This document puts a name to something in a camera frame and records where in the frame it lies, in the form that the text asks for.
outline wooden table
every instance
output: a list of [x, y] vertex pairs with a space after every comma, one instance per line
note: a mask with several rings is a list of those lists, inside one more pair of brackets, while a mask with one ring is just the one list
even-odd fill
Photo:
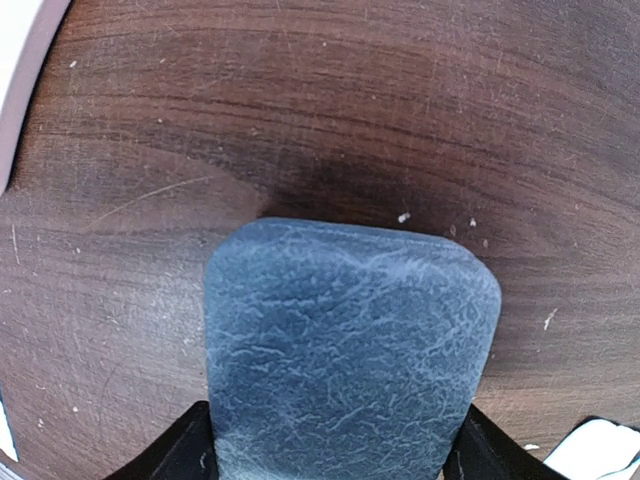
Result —
[[0, 199], [16, 470], [101, 478], [206, 397], [204, 266], [267, 214], [482, 258], [476, 403], [536, 455], [639, 423], [639, 43], [625, 0], [76, 1]]

